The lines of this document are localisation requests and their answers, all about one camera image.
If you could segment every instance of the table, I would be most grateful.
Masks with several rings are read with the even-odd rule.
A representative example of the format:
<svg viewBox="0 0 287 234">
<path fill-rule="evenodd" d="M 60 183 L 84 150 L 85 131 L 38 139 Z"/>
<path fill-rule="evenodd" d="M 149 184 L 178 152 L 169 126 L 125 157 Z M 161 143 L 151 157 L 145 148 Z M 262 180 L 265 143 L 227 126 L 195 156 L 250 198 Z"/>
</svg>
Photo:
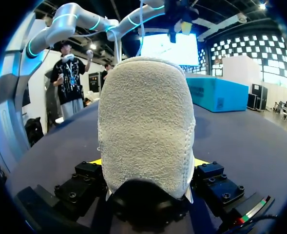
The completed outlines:
<svg viewBox="0 0 287 234">
<path fill-rule="evenodd" d="M 74 167 L 82 161 L 100 158 L 97 150 L 97 108 L 91 104 L 50 131 L 35 144 L 11 173 L 6 186 L 11 195 L 16 195 L 27 186 L 38 184 L 53 194 L 54 186 L 67 181 Z M 225 167 L 228 177 L 244 185 L 246 196 L 260 192 L 263 196 L 276 198 L 269 214 L 278 214 L 287 201 L 287 132 L 253 111 L 211 113 L 194 106 L 196 118 L 193 152 L 196 158 L 217 161 Z M 216 227 L 218 218 L 201 220 L 205 205 L 194 203 L 202 215 L 193 214 L 170 225 L 165 233 L 192 233 L 194 222 L 201 230 L 198 233 L 213 233 L 210 222 Z M 92 214 L 79 220 L 89 225 Z M 263 231 L 271 221 L 259 222 Z M 136 233 L 118 220 L 112 224 L 112 234 Z"/>
</svg>

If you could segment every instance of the white headphones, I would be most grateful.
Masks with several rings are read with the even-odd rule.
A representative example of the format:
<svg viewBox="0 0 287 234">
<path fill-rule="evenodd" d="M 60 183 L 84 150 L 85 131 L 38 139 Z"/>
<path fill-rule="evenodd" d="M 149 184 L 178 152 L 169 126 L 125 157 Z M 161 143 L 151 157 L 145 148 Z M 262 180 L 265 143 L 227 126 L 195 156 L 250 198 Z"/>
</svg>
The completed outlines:
<svg viewBox="0 0 287 234">
<path fill-rule="evenodd" d="M 75 56 L 73 54 L 68 54 L 64 57 L 61 57 L 61 59 L 63 63 L 66 63 L 68 60 L 73 61 L 74 57 Z"/>
</svg>

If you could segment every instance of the textured fabric upper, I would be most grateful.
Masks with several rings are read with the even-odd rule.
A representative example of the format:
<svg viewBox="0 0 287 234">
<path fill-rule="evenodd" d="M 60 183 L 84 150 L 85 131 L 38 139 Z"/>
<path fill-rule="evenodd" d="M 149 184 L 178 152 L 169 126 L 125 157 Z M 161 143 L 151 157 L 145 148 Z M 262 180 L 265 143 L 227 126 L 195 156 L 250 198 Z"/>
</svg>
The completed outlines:
<svg viewBox="0 0 287 234">
<path fill-rule="evenodd" d="M 107 76 L 99 101 L 102 170 L 114 193 L 148 180 L 181 198 L 194 170 L 195 118 L 184 72 L 157 58 L 134 57 Z"/>
</svg>

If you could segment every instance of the gray shorts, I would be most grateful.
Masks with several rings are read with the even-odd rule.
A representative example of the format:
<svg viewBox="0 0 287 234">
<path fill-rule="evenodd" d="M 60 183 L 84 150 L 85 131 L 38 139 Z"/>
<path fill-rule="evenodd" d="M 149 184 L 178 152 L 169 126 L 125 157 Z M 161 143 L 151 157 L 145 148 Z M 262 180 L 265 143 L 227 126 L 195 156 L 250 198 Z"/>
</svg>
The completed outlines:
<svg viewBox="0 0 287 234">
<path fill-rule="evenodd" d="M 83 100 L 76 99 L 61 105 L 63 119 L 66 120 L 84 108 Z"/>
</svg>

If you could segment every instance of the black t-shirt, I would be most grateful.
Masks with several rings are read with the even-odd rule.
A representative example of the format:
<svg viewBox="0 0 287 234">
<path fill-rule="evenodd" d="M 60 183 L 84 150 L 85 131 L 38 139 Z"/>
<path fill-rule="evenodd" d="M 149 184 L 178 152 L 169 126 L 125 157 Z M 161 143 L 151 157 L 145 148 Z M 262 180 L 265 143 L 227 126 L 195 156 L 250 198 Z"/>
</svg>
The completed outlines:
<svg viewBox="0 0 287 234">
<path fill-rule="evenodd" d="M 104 82 L 105 82 L 105 76 L 108 74 L 108 72 L 106 70 L 104 70 L 102 73 L 101 73 L 101 89 L 104 85 Z"/>
<path fill-rule="evenodd" d="M 58 61 L 52 70 L 50 81 L 52 83 L 57 81 L 61 73 L 64 74 L 64 82 L 57 87 L 60 105 L 82 98 L 82 86 L 80 85 L 79 74 L 83 75 L 85 73 L 84 63 L 77 58 L 74 58 L 73 61 L 69 60 L 66 63 L 63 63 L 62 60 Z"/>
</svg>

